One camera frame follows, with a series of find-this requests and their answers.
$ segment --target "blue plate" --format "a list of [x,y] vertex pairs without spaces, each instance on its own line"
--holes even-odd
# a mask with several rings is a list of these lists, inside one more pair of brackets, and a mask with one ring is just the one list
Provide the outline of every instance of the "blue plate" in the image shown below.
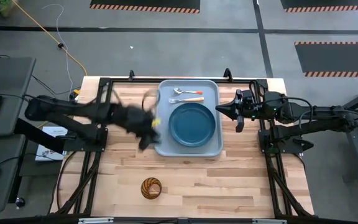
[[212,112],[199,103],[185,103],[169,117],[169,132],[178,143],[188,147],[205,145],[215,132]]

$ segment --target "black mat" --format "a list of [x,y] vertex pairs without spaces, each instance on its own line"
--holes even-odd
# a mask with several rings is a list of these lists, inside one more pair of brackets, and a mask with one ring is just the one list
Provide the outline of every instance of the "black mat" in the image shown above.
[[286,12],[358,10],[358,0],[281,0]]
[[91,9],[200,13],[200,0],[92,0]]
[[358,77],[358,42],[295,42],[306,77]]

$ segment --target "white paper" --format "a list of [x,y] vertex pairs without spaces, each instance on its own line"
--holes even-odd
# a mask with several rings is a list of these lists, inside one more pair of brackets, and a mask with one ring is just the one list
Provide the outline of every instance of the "white paper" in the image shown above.
[[[42,131],[53,136],[53,137],[64,136],[67,134],[67,129],[65,129],[63,127],[43,127]],[[57,152],[51,151],[41,145],[38,145],[38,150],[37,150],[37,155],[47,156],[54,160],[63,160],[63,157],[64,157],[64,155],[66,155],[66,153],[67,153],[66,151],[63,151],[63,155],[62,155]],[[52,161],[52,160],[45,158],[45,157],[36,156],[35,161],[42,162],[42,161]]]

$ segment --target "wooden tabletop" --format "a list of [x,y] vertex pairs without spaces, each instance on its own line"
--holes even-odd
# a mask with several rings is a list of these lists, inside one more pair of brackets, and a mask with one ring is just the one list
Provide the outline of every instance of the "wooden tabletop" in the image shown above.
[[[84,77],[79,102],[88,102],[96,96],[99,78]],[[267,81],[270,91],[285,93],[283,79]],[[139,105],[143,94],[156,88],[158,83],[114,84],[114,89],[125,104]],[[236,89],[247,90],[249,87],[220,84],[221,103],[230,102]],[[236,122],[225,116],[222,119],[224,149],[221,155],[202,158],[162,157],[152,148],[141,152],[137,149],[139,140],[133,134],[126,134],[117,126],[109,126],[108,146],[102,153],[99,166],[92,216],[274,217],[266,162],[257,140],[259,122],[247,119],[244,131],[236,133]],[[84,118],[76,120],[89,123]],[[62,175],[61,204],[78,185],[83,157],[83,152],[77,152]],[[289,189],[302,206],[313,213],[302,163],[294,155],[284,154],[283,164]],[[144,198],[140,191],[142,182],[149,177],[155,177],[162,183],[162,193],[154,200]],[[281,190],[278,190],[278,195],[280,208],[284,211]],[[56,210],[54,202],[51,212]]]

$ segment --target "gray floor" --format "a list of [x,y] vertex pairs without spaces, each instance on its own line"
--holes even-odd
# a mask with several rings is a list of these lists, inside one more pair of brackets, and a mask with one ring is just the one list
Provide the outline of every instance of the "gray floor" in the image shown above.
[[[201,13],[104,11],[89,9],[90,0],[50,0],[65,6],[62,27],[217,28],[256,29],[252,0],[201,0]],[[285,13],[280,0],[259,0],[265,29],[358,30],[358,11]],[[41,0],[22,0],[23,7],[41,24],[55,26],[59,7],[42,10]],[[35,26],[16,10],[0,26]],[[266,77],[258,34],[168,32],[62,32],[70,52],[89,75],[220,77],[226,67],[236,77]],[[273,76],[284,78],[288,96],[314,105],[341,105],[358,94],[358,78],[306,78],[302,75],[295,41],[358,41],[358,35],[268,34],[266,42]],[[37,58],[34,75],[56,92],[69,89],[65,54],[43,32],[0,31],[0,54]],[[82,69],[69,63],[74,86]],[[32,82],[29,94],[47,94]],[[306,174],[315,213],[323,218],[358,221],[358,182],[344,184],[342,175],[355,169],[354,152],[343,133],[306,135],[315,147],[305,152]],[[46,214],[56,169],[41,177],[26,177],[21,195],[28,206],[8,206],[0,218]]]

